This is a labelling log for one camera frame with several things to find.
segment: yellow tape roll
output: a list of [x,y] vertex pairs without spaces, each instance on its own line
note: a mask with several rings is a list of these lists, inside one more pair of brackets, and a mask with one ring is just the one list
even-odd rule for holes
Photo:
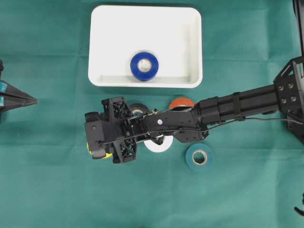
[[[90,155],[92,155],[92,152],[90,151],[88,143],[86,143],[86,147],[87,147],[87,151],[89,151]],[[106,156],[102,159],[107,159],[107,158],[110,158],[110,157],[112,157],[112,154],[111,153],[106,153]]]

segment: orange tape roll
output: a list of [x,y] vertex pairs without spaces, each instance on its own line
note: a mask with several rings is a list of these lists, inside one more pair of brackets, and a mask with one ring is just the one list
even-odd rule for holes
[[185,98],[185,97],[179,97],[171,102],[171,104],[169,105],[169,108],[173,109],[173,108],[179,107],[179,106],[194,107],[194,105],[195,105],[194,102],[191,101],[190,99]]

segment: black strap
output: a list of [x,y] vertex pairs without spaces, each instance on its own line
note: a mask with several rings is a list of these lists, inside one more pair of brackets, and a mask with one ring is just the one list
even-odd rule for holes
[[238,121],[243,121],[245,118],[242,116],[241,105],[239,101],[239,92],[233,94],[233,107],[234,114],[236,115],[235,119]]

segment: roll of tape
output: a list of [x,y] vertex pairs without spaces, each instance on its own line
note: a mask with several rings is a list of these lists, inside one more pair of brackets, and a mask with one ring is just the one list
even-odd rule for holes
[[161,145],[156,144],[152,140],[143,142],[144,145],[152,152],[161,153],[170,148],[173,143],[173,136],[164,136],[163,143]]
[[191,101],[190,99],[185,98],[185,97],[179,97],[171,102],[171,104],[169,105],[169,108],[173,109],[175,107],[180,107],[180,106],[194,107],[194,105],[195,105],[194,102]]
[[[92,151],[90,150],[88,143],[86,143],[86,148],[87,148],[87,151],[89,152],[89,154],[92,155]],[[107,158],[110,158],[110,157],[112,157],[112,154],[111,153],[106,153],[106,156],[102,159],[107,159]]]
[[134,115],[146,113],[149,111],[147,106],[140,104],[140,103],[132,104],[129,106],[129,108],[131,109],[131,112]]
[[158,61],[151,53],[140,52],[132,58],[130,67],[134,77],[141,81],[148,81],[155,77]]
[[213,163],[212,154],[212,150],[207,145],[201,143],[194,144],[186,152],[186,163],[193,171],[205,171]]

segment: black tape roll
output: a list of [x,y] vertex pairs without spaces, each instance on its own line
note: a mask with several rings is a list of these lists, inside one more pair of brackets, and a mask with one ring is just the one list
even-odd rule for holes
[[146,113],[149,111],[148,107],[140,104],[140,103],[135,103],[129,106],[129,108],[131,109],[132,114],[136,115],[136,114],[142,114],[142,113]]

